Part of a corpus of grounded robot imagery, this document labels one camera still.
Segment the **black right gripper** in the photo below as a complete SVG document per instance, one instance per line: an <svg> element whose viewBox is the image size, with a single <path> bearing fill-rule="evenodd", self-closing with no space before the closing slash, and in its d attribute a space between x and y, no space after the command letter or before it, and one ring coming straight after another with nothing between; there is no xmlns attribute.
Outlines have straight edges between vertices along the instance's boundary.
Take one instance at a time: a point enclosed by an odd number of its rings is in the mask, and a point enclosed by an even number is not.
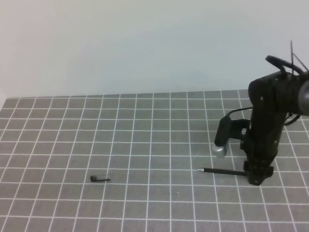
<svg viewBox="0 0 309 232"><path fill-rule="evenodd" d="M231 129L236 130L240 148L246 153L245 176L249 184L259 186L274 173L271 163L278 153L286 112L257 106L250 109L251 119L231 120Z"/></svg>

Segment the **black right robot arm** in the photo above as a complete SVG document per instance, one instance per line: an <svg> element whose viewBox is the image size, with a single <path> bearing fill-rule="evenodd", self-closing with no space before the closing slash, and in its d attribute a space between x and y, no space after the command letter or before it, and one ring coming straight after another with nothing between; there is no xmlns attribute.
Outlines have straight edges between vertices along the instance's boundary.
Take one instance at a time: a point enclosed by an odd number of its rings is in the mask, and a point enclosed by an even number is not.
<svg viewBox="0 0 309 232"><path fill-rule="evenodd" d="M240 147L247 157L244 171L248 182L259 186L273 174L271 164L278 154L287 115L309 114L309 74L283 78L276 72L252 81L248 94L253 108Z"/></svg>

